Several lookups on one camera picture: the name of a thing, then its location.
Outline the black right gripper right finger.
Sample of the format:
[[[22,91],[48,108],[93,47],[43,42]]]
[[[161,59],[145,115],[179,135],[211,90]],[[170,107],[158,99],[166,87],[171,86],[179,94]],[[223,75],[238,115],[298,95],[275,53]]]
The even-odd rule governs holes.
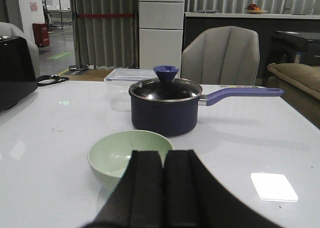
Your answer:
[[[193,150],[172,150],[164,162],[167,228],[276,228],[230,193]]]

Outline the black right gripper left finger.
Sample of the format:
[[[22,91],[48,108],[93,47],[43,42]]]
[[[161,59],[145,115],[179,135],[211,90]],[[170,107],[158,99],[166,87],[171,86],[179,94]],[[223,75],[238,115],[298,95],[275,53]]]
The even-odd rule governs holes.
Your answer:
[[[131,153],[128,166],[93,221],[95,228],[160,228],[162,161],[156,151]]]

